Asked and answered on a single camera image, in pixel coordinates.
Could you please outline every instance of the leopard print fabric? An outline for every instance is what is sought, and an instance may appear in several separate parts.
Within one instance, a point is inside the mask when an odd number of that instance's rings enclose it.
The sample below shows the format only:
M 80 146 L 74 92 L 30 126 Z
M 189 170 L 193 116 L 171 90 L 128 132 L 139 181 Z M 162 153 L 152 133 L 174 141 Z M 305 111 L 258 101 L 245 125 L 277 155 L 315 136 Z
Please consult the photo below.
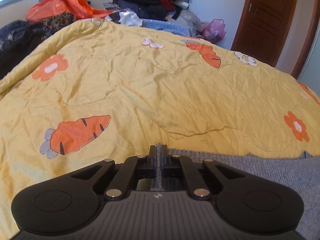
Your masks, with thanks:
M 46 34 L 46 38 L 54 35 L 57 31 L 63 27 L 70 25 L 76 21 L 76 17 L 69 12 L 63 12 L 59 15 L 54 15 L 47 18 L 43 23 L 43 30 Z

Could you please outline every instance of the yellow comforter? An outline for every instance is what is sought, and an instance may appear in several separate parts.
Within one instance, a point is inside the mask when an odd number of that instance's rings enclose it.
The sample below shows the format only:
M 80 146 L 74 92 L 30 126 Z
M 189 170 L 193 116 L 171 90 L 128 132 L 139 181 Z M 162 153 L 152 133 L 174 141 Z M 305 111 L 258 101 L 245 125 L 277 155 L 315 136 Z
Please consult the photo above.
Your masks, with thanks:
M 207 41 L 77 21 L 0 81 L 0 239 L 25 187 L 150 145 L 319 155 L 320 102 L 291 76 Z

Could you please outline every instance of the white plastic bag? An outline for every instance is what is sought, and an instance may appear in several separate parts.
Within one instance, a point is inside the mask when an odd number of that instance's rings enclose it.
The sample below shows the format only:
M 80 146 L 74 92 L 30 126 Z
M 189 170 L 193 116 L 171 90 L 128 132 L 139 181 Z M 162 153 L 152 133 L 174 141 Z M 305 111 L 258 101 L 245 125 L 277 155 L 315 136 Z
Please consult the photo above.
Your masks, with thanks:
M 118 13 L 120 17 L 120 20 L 117 21 L 116 23 L 120 23 L 128 26 L 137 26 L 137 27 L 142 26 L 142 20 L 133 11 L 126 10 L 126 11 L 119 11 L 114 13 Z M 114 22 L 114 19 L 110 16 L 107 16 L 105 20 Z
M 171 17 L 172 16 L 170 16 L 170 18 L 166 17 L 168 22 L 188 27 L 190 30 L 191 37 L 195 37 L 196 31 L 201 32 L 203 29 L 201 20 L 190 10 L 182 10 L 179 17 L 176 20 L 172 19 Z

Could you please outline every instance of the pink plastic bag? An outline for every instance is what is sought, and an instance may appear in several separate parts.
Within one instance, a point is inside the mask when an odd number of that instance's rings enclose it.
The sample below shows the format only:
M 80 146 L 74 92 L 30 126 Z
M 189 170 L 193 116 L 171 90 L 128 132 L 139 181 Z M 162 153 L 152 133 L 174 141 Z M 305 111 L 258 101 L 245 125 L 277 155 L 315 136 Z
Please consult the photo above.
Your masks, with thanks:
M 210 41 L 213 44 L 216 44 L 218 41 L 221 41 L 226 32 L 224 31 L 224 21 L 222 19 L 214 19 L 207 26 L 204 27 L 202 35 L 206 41 Z

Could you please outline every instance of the door frame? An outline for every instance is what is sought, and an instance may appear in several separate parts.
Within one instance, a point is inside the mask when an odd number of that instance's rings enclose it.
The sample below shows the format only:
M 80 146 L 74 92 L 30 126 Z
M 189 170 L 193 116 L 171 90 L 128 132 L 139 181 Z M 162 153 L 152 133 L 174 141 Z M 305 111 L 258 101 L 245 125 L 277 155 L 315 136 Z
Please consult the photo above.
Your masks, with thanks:
M 297 6 L 297 0 L 294 0 L 294 3 L 295 3 L 295 5 L 292 7 L 292 10 L 290 12 L 289 22 L 288 22 L 288 25 L 287 25 L 287 27 L 285 29 L 284 36 L 283 36 L 283 39 L 281 41 L 281 46 L 280 46 L 279 50 L 276 52 L 276 58 L 275 58 L 275 60 L 273 61 L 272 65 L 271 65 L 273 67 L 276 66 L 276 64 L 278 62 L 278 59 L 279 59 L 279 57 L 281 55 L 282 49 L 284 47 L 285 41 L 287 40 L 287 37 L 288 37 L 288 33 L 289 33 L 289 30 L 290 30 L 290 27 L 291 27 L 293 15 L 294 15 L 294 12 L 295 12 L 296 6 Z M 240 21 L 239 21 L 239 25 L 238 25 L 238 29 L 237 29 L 235 38 L 234 38 L 232 46 L 231 46 L 231 50 L 234 50 L 234 48 L 236 47 L 236 44 L 239 41 L 241 31 L 242 31 L 242 29 L 244 27 L 245 18 L 249 14 L 249 9 L 248 9 L 249 6 L 250 6 L 250 0 L 245 0 L 244 7 L 243 7 L 243 10 L 242 10 L 242 15 L 241 15 L 241 18 L 240 18 Z
M 294 66 L 294 69 L 291 72 L 291 75 L 297 79 L 307 61 L 307 58 L 309 56 L 309 53 L 312 48 L 313 41 L 316 37 L 316 32 L 319 25 L 319 19 L 320 19 L 320 0 L 315 0 L 315 5 L 313 7 L 311 22 L 309 26 L 309 30 L 306 36 L 306 39 L 304 41 L 302 50 L 300 52 L 299 58 L 296 62 L 296 65 Z

